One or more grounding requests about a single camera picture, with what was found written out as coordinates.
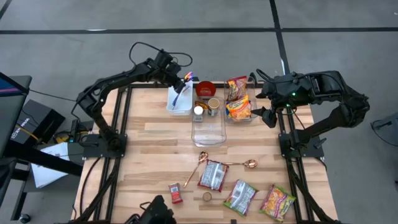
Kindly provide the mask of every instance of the white plastic container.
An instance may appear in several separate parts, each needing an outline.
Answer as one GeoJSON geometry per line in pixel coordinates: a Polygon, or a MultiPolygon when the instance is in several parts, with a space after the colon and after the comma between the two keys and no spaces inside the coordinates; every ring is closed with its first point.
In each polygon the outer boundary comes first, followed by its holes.
{"type": "Polygon", "coordinates": [[[174,91],[173,87],[169,87],[166,109],[169,111],[170,115],[186,116],[191,114],[192,104],[193,104],[192,103],[193,82],[192,81],[187,82],[182,91],[184,92],[183,93],[181,92],[180,96],[178,97],[177,103],[175,104],[175,108],[173,110],[173,100],[177,96],[177,93],[174,91]]]}

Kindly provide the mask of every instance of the metal spoon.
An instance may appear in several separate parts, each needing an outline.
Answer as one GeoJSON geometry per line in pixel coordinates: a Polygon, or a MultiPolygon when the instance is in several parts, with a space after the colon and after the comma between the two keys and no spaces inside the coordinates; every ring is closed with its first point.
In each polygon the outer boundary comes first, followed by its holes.
{"type": "Polygon", "coordinates": [[[224,165],[244,165],[247,168],[255,168],[258,162],[254,159],[249,159],[246,162],[223,162],[224,165]]]}
{"type": "Polygon", "coordinates": [[[195,171],[197,170],[197,168],[199,167],[199,165],[200,165],[202,162],[205,162],[205,161],[207,160],[207,157],[208,157],[208,156],[209,156],[209,154],[208,154],[206,151],[203,151],[203,152],[201,152],[201,153],[199,154],[198,165],[195,167],[195,169],[193,170],[191,176],[189,176],[188,180],[185,181],[185,184],[184,184],[184,186],[183,186],[184,188],[188,185],[188,182],[191,180],[193,174],[195,173],[195,171]]]}

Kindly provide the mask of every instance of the wooden table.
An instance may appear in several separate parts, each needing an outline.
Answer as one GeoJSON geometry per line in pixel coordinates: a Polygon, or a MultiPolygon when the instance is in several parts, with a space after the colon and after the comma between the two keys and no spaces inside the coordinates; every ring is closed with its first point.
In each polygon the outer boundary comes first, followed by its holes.
{"type": "MultiPolygon", "coordinates": [[[[112,91],[103,108],[104,117],[109,124],[116,95],[116,91],[112,91]]],[[[216,95],[223,97],[223,90],[218,89],[216,95]]],[[[143,211],[139,204],[151,202],[159,194],[163,195],[166,205],[174,211],[177,223],[231,223],[231,219],[237,219],[238,223],[275,223],[267,215],[258,213],[258,210],[272,184],[275,183],[290,192],[285,159],[280,155],[277,138],[280,133],[279,127],[270,129],[260,118],[247,125],[226,123],[227,140],[221,147],[196,147],[191,140],[192,117],[170,116],[166,104],[166,88],[135,88],[132,91],[126,128],[128,146],[126,156],[121,160],[112,223],[124,223],[133,213],[141,214],[143,211]],[[205,168],[205,165],[201,165],[188,186],[182,189],[183,202],[172,204],[168,185],[176,182],[183,185],[196,166],[199,153],[204,149],[208,151],[209,159],[215,161],[244,162],[255,159],[259,165],[255,169],[230,166],[221,193],[197,186],[205,168]],[[254,197],[246,218],[222,204],[237,179],[244,180],[260,190],[254,197]],[[213,195],[210,202],[201,199],[204,192],[211,192],[213,195]]],[[[269,100],[257,101],[258,108],[269,108],[269,105],[269,100]]],[[[121,124],[123,108],[122,105],[118,126],[121,124]]],[[[305,126],[313,123],[309,106],[299,108],[297,115],[305,126]]],[[[300,123],[297,120],[295,122],[299,128],[300,123]]],[[[95,159],[89,159],[85,162],[75,200],[77,211],[82,183],[94,161],[95,159]]],[[[104,159],[101,159],[97,163],[89,176],[83,196],[83,208],[90,204],[98,192],[103,161],[104,159]]],[[[326,214],[337,219],[324,166],[314,158],[304,158],[303,163],[310,193],[326,214]]],[[[108,195],[104,198],[101,218],[105,216],[108,195]]],[[[307,219],[300,193],[299,200],[303,219],[307,219]]],[[[295,223],[293,207],[287,212],[284,223],[295,223]]]]}

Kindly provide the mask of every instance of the gold spoon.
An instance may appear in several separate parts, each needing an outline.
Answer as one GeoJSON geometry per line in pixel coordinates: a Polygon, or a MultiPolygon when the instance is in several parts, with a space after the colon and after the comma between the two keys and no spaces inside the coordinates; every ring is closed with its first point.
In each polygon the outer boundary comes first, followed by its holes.
{"type": "Polygon", "coordinates": [[[224,165],[244,165],[247,168],[255,168],[258,162],[254,159],[249,159],[246,162],[223,162],[224,165]]]}
{"type": "Polygon", "coordinates": [[[201,152],[201,153],[199,154],[198,165],[195,167],[195,169],[193,170],[191,176],[189,176],[188,180],[185,181],[185,184],[184,184],[184,186],[183,186],[184,188],[188,185],[188,182],[191,180],[193,174],[195,173],[195,171],[197,170],[197,168],[199,167],[199,165],[200,165],[202,162],[205,162],[205,161],[207,160],[207,157],[208,157],[208,156],[209,156],[209,154],[208,154],[206,151],[203,151],[203,152],[201,152]]]}

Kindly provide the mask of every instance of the gray floor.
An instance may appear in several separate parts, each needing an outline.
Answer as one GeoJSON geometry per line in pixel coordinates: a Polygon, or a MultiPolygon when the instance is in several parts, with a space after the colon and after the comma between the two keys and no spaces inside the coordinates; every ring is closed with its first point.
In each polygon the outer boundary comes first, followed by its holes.
{"type": "MultiPolygon", "coordinates": [[[[277,0],[277,8],[282,27],[398,27],[395,0],[277,0]]],[[[12,0],[0,20],[0,30],[273,25],[267,0],[12,0]]],[[[340,220],[395,223],[398,149],[375,137],[369,123],[398,111],[398,32],[284,33],[283,37],[292,71],[338,70],[347,84],[370,97],[371,110],[362,124],[325,134],[328,176],[340,220]]],[[[190,53],[194,64],[189,70],[202,80],[246,75],[256,68],[282,74],[273,33],[0,35],[0,71],[32,75],[32,89],[76,98],[97,78],[130,69],[127,53],[136,41],[190,53]]],[[[133,58],[140,61],[154,54],[138,47],[133,58]]],[[[71,103],[35,93],[29,98],[55,108],[68,118],[63,128],[70,126],[71,103]]],[[[315,121],[328,116],[334,106],[314,106],[315,121]]],[[[78,114],[87,118],[80,110],[78,114]]],[[[0,223],[9,223],[18,185],[13,182],[8,191],[0,223]]],[[[32,223],[66,222],[77,185],[78,178],[68,176],[45,192],[29,194],[23,212],[32,215],[32,223]]]]}

